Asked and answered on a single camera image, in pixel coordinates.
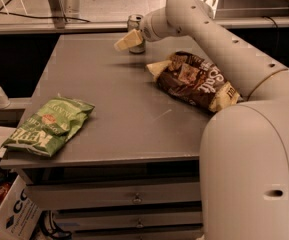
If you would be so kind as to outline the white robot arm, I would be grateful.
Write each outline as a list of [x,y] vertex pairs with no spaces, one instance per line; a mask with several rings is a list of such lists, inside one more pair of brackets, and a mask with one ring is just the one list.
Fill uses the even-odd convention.
[[289,240],[289,69],[215,23],[200,0],[167,0],[115,44],[189,36],[242,95],[200,144],[205,240]]

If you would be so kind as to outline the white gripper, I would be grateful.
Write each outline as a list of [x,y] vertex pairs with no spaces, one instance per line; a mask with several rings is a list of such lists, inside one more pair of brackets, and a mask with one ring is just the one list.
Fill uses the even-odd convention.
[[140,31],[132,29],[114,44],[114,48],[122,51],[141,45],[143,38],[155,42],[167,37],[178,37],[180,34],[181,31],[176,25],[176,14],[163,7],[145,15],[140,22]]

